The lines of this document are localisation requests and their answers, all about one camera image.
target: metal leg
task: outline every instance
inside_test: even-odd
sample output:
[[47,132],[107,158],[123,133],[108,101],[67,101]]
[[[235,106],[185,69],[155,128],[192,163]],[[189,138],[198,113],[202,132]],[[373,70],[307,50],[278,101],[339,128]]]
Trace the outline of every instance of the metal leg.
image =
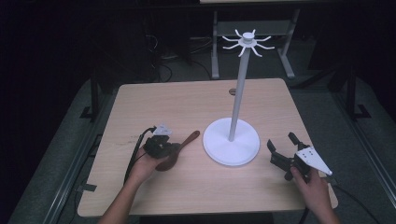
[[218,61],[218,12],[213,14],[213,49],[212,49],[212,79],[219,79]]
[[293,37],[294,29],[297,24],[297,19],[300,14],[300,9],[295,9],[293,13],[293,17],[290,21],[289,28],[288,28],[288,33],[286,34],[286,42],[285,45],[283,46],[283,49],[278,49],[277,53],[279,54],[280,61],[283,64],[283,67],[285,68],[286,75],[288,78],[294,78],[294,73],[293,70],[291,69],[287,53],[290,45],[291,38]]

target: white stand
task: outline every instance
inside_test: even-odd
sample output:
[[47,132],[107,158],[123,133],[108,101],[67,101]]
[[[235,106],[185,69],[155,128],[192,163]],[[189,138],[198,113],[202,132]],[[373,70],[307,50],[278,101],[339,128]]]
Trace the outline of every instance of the white stand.
[[239,54],[239,57],[242,57],[239,64],[238,82],[233,103],[233,117],[231,119],[226,118],[214,121],[206,128],[204,133],[204,147],[206,153],[214,161],[228,166],[246,164],[253,160],[257,153],[259,153],[259,135],[250,124],[238,119],[238,114],[248,70],[250,49],[253,49],[254,53],[260,57],[261,55],[254,49],[255,46],[259,46],[263,49],[273,49],[257,44],[257,41],[265,41],[270,37],[263,40],[255,40],[255,31],[252,33],[244,33],[243,36],[238,34],[236,30],[235,32],[241,37],[239,40],[230,40],[223,37],[228,41],[238,42],[238,44],[225,49],[233,49],[237,46],[243,47],[242,52]]

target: person's right hand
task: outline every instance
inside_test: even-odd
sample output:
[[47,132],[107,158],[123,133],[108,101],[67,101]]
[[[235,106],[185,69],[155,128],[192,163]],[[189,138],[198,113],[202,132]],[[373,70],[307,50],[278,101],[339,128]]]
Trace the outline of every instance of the person's right hand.
[[319,222],[339,223],[338,217],[332,210],[328,183],[325,179],[320,178],[318,170],[311,168],[308,183],[305,183],[297,168],[291,167],[290,170],[306,206],[315,214]]

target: white pole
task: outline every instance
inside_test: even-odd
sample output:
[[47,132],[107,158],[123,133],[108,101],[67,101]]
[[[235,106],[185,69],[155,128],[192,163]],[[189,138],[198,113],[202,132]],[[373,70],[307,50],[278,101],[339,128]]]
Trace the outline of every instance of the white pole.
[[248,70],[248,58],[250,55],[250,48],[245,48],[244,53],[241,56],[241,62],[239,64],[238,81],[236,83],[236,94],[233,102],[233,118],[231,120],[230,135],[228,140],[233,141],[235,137],[236,122],[238,121],[239,107],[242,101],[242,92],[244,91],[245,79]]

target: hand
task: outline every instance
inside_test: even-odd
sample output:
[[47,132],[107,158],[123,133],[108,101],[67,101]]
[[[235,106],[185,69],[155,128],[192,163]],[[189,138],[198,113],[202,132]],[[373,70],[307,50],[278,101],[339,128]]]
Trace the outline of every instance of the hand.
[[315,214],[320,223],[339,223],[338,217],[332,210],[329,186],[325,179],[320,178],[318,170],[311,168],[310,181],[305,183],[297,168],[291,167],[295,183],[303,194],[306,206]]
[[134,182],[138,183],[139,185],[151,176],[152,172],[158,164],[168,159],[168,157],[154,159],[150,157],[149,154],[146,154],[143,147],[137,150],[136,158],[137,161],[134,163],[128,179],[132,178]]

